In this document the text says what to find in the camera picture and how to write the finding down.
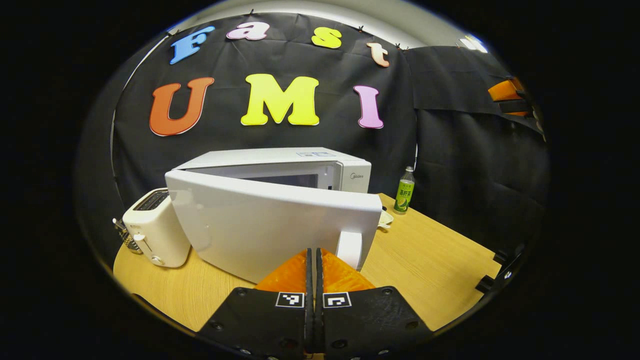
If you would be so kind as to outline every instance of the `microwave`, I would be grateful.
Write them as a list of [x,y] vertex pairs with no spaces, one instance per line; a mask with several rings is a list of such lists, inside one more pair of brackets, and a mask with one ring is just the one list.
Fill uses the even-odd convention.
[[198,256],[259,282],[307,248],[362,269],[382,211],[370,173],[368,161],[306,147],[208,152],[164,178]]
[[371,163],[324,147],[288,147],[211,151],[174,170],[303,186],[366,193]]

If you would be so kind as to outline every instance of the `black cloth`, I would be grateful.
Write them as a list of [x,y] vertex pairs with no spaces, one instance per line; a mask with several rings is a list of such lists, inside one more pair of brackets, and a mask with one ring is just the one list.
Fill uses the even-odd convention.
[[74,167],[74,207],[84,237],[108,266],[112,266],[122,241],[111,219],[125,208],[111,169],[111,120],[122,89],[137,64],[164,37],[160,34],[131,56],[113,74],[96,98],[84,121]]
[[494,252],[537,236],[549,158],[533,118],[506,115],[488,89],[510,74],[490,54],[458,47],[406,53],[417,116],[411,207]]
[[[226,34],[244,22],[270,25],[262,40],[229,40]],[[200,44],[200,50],[170,65],[171,44],[207,26],[216,29]],[[342,33],[338,49],[311,42],[314,29],[324,26]],[[390,66],[382,68],[371,58],[366,43],[388,49]],[[316,126],[280,124],[271,114],[266,124],[244,126],[251,84],[250,74],[271,74],[282,90],[298,76],[318,80],[315,91]],[[149,129],[153,91],[180,83],[173,97],[170,117],[186,112],[190,90],[186,83],[211,77],[202,116],[185,133],[158,136]],[[354,86],[378,89],[382,129],[358,125],[360,98]],[[371,162],[370,193],[396,195],[397,181],[405,166],[413,163],[416,134],[412,110],[409,67],[401,52],[379,38],[332,20],[290,13],[265,13],[229,17],[200,24],[163,42],[137,69],[118,103],[115,117],[113,161],[120,193],[130,206],[148,191],[164,187],[164,173],[209,151],[268,147],[321,146]]]

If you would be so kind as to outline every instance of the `table surface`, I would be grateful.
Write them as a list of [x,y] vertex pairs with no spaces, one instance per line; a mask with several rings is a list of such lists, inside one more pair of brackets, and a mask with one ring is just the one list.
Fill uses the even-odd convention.
[[[485,276],[498,274],[492,251],[409,209],[397,215],[394,200],[380,194],[394,217],[390,229],[378,228],[362,275],[376,287],[395,286],[431,330],[437,330],[475,305],[482,293],[475,289]],[[131,293],[142,296],[158,310],[198,331],[229,292],[254,287],[206,263],[193,248],[184,265],[153,265],[144,255],[122,245],[113,274]]]

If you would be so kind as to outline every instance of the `orange letter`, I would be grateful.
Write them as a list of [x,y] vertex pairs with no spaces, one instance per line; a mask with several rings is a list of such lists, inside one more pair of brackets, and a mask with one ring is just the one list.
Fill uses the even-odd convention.
[[378,65],[388,67],[389,61],[385,60],[383,55],[388,55],[387,50],[382,48],[382,45],[377,42],[368,42],[367,46],[371,48],[371,57]]
[[202,104],[207,87],[213,84],[213,78],[198,78],[189,81],[191,88],[187,113],[180,119],[173,120],[169,117],[169,107],[173,94],[178,91],[180,84],[168,84],[160,86],[154,91],[154,104],[149,116],[149,127],[156,135],[169,136],[182,134],[191,129],[200,119]]

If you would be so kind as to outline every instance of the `white ceiling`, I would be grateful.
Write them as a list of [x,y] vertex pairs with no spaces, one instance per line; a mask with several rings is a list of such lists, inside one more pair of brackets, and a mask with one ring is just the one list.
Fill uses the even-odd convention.
[[255,1],[227,0],[214,4],[177,24],[181,31],[203,22],[247,14],[288,12],[331,19],[359,27],[393,44],[406,47],[455,46],[468,35],[434,13],[402,0]]

